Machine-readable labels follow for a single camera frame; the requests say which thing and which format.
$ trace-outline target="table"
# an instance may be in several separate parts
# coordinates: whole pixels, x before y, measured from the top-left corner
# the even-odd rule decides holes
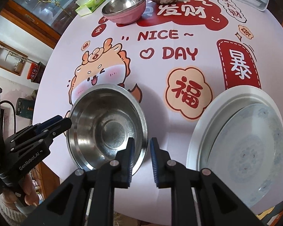
[[[236,0],[161,6],[147,0],[142,18],[122,27],[103,18],[102,7],[77,16],[56,45],[39,87],[34,124],[65,116],[93,85],[119,84],[140,101],[149,139],[157,137],[172,159],[186,164],[198,118],[227,88],[262,88],[283,118],[283,28],[269,11]],[[66,179],[76,166],[65,136],[55,138],[50,150],[44,162]],[[282,200],[283,171],[252,210],[261,213]],[[115,211],[171,224],[171,191],[156,188],[149,150],[131,187],[115,191]]]

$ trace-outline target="cartoon character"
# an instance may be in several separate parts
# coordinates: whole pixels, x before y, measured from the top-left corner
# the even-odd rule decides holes
[[[103,47],[94,49],[92,53],[86,51],[70,84],[69,103],[73,105],[83,92],[95,85],[110,83],[124,88],[125,79],[131,72],[130,61],[127,52],[122,50],[122,44],[112,46],[112,38],[106,39]],[[142,92],[137,84],[128,91],[141,102]]]

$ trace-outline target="cartoon tail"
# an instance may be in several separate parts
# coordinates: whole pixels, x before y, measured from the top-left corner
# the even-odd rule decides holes
[[[139,86],[137,86],[137,84],[135,84],[135,86],[133,87],[132,90],[128,89],[128,91],[135,97],[135,99],[141,103],[142,101],[142,91],[139,88]]]

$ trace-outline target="wall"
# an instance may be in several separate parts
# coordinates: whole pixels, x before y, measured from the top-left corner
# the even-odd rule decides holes
[[[28,58],[47,64],[53,49],[27,33],[17,25],[0,16],[0,41],[26,54]],[[27,80],[30,63],[26,63],[21,76],[0,68],[0,76],[24,86],[38,89],[39,84]]]
[[[2,88],[2,93],[0,95],[0,100],[8,100],[12,102],[14,107],[16,107],[18,98],[30,98],[30,95],[34,91],[33,88],[12,82],[0,76],[0,88]],[[4,113],[4,124],[3,124],[3,138],[14,134],[14,113],[9,104],[2,104],[1,108],[5,110]],[[31,124],[29,119],[16,116],[16,131],[23,129]]]

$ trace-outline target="plate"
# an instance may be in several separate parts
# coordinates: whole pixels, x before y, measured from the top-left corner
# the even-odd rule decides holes
[[[283,121],[273,99],[263,90],[253,86],[236,86],[219,94],[199,118],[191,137],[186,167],[201,170],[206,167],[208,156],[216,137],[225,123],[239,110],[251,104],[265,104]]]
[[[264,104],[239,110],[224,125],[208,157],[211,169],[248,207],[271,189],[282,169],[283,127]]]

